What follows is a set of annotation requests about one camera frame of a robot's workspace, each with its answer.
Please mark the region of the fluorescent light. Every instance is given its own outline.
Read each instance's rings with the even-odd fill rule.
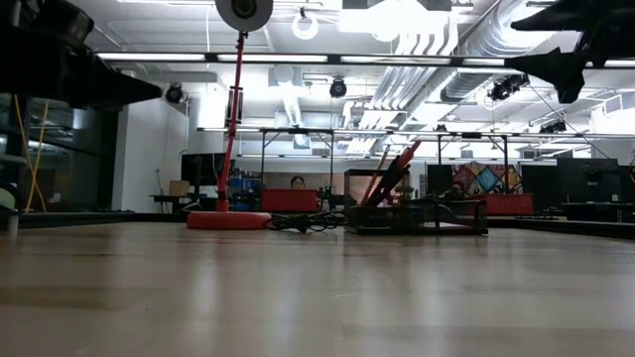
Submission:
[[[102,53],[97,54],[102,60],[129,61],[205,61],[203,54],[135,54],[135,53]]]
[[[342,63],[357,64],[400,64],[400,65],[449,65],[450,59],[439,57],[411,56],[342,56]]]
[[[218,55],[220,61],[235,62],[238,55]],[[245,62],[317,62],[326,63],[327,56],[320,55],[243,55]]]
[[[441,132],[431,132],[431,131],[425,131],[425,132],[417,132],[417,131],[398,131],[398,132],[395,132],[395,134],[399,134],[399,135],[417,135],[417,136],[424,136],[424,135],[428,135],[428,136],[437,136],[438,134],[447,134],[447,133],[441,133]]]
[[[385,130],[333,130],[334,134],[367,134],[367,135],[385,135]]]
[[[238,158],[244,159],[261,159],[262,155],[260,154],[238,154]],[[278,155],[265,155],[265,158],[280,158]]]
[[[464,59],[463,65],[472,66],[505,66],[505,59]]]
[[[632,68],[632,67],[635,67],[635,60],[633,60],[633,59],[612,59],[612,60],[608,60],[604,66],[608,67],[608,68],[612,68],[612,67]]]
[[[219,133],[224,133],[227,131],[227,129],[225,128],[197,128],[197,130],[206,131],[206,132],[219,132]]]
[[[456,71],[459,73],[468,73],[468,74],[522,74],[520,70],[512,69],[512,68],[457,68]]]

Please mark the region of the metal rod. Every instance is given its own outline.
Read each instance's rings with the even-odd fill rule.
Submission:
[[[446,143],[445,143],[445,145],[441,148],[441,150],[444,150],[445,148],[447,148],[447,146],[448,146],[450,143],[453,143],[453,142],[454,142],[454,140],[456,140],[456,138],[451,138],[448,142],[446,142]]]
[[[497,147],[500,151],[502,151],[503,153],[505,152],[505,150],[504,150],[503,148],[501,148],[501,147],[500,147],[500,145],[498,145],[498,143],[496,143],[496,142],[494,141],[494,138],[488,138],[488,139],[489,139],[489,141],[490,141],[490,142],[492,142],[492,144],[496,145],[496,147]]]
[[[505,156],[505,193],[509,193],[509,155],[507,153],[507,137],[503,137],[503,154]]]
[[[441,152],[444,150],[444,148],[442,148],[442,147],[441,147],[441,137],[442,137],[442,136],[443,136],[443,135],[439,135],[439,136],[437,137],[437,139],[438,139],[438,144],[439,144],[439,166],[441,166],[441,165],[442,165]]]
[[[494,11],[494,9],[496,9],[496,7],[501,3],[502,0],[496,0],[489,8],[487,8],[487,10],[478,18],[478,20],[476,20],[469,28],[467,28],[467,30],[465,30],[465,32],[463,32],[460,37],[458,38],[458,44],[456,45],[456,48],[458,49],[459,46],[463,45],[463,43],[465,42],[465,40],[467,40],[467,38],[474,33],[474,31],[476,31],[476,29],[478,28],[478,26],[480,24],[483,23],[483,21],[485,21],[485,19],[487,18],[487,16],[489,14],[492,13],[492,11]]]
[[[265,184],[265,149],[267,149],[265,136],[267,133],[262,133],[262,160],[260,161],[260,185],[261,188]]]
[[[330,194],[333,194],[333,155],[335,154],[335,135],[330,136]]]
[[[231,152],[234,147],[234,140],[236,139],[236,122],[238,118],[238,99],[240,92],[240,75],[242,74],[242,58],[245,49],[246,33],[240,32],[238,34],[238,50],[236,60],[236,76],[234,79],[234,95],[231,108],[231,121],[229,122],[229,137],[227,139],[227,152],[225,153],[225,161],[222,167],[222,174],[218,180],[218,199],[216,200],[216,211],[227,212],[229,210],[229,197],[227,196],[229,190],[229,163],[231,162]]]
[[[269,146],[269,144],[271,144],[274,140],[278,139],[278,137],[280,136],[281,133],[276,133],[276,135],[267,142],[267,144],[265,144],[265,148]]]
[[[333,148],[332,144],[329,144],[328,141],[325,138],[323,138],[320,133],[317,133],[317,136],[328,146],[329,149],[332,150]]]

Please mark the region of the wire basket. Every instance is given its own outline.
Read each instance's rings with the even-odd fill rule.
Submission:
[[[355,234],[480,235],[487,233],[485,201],[409,199],[407,178],[377,206],[361,204],[374,175],[383,171],[351,170],[344,174],[346,230]]]

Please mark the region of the ceiling light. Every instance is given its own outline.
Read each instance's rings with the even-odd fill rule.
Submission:
[[[505,59],[464,59],[463,65],[480,66],[480,67],[504,67]]]
[[[366,135],[384,135],[391,132],[386,130],[333,130],[334,134],[366,134]]]
[[[218,55],[220,61],[237,61],[238,55]],[[319,55],[243,55],[244,62],[306,62],[326,63],[327,56]]]
[[[311,21],[311,24],[306,30],[300,29],[300,22],[304,19]],[[291,23],[291,30],[294,35],[300,40],[310,40],[314,38],[319,31],[318,19],[312,14],[305,14],[304,9],[301,9],[301,14],[298,14]]]
[[[204,131],[204,132],[220,132],[220,133],[225,133],[227,132],[226,128],[197,128],[198,131]]]
[[[614,68],[614,67],[622,67],[622,68],[632,68],[635,67],[635,60],[633,59],[612,59],[608,60],[605,67]]]
[[[501,74],[501,75],[511,75],[511,74],[522,74],[523,72],[520,70],[512,69],[512,68],[457,68],[457,72],[465,73],[465,74]]]
[[[203,54],[135,54],[135,53],[102,53],[97,54],[102,60],[121,61],[205,61]]]
[[[343,63],[448,66],[450,59],[414,56],[342,56]]]

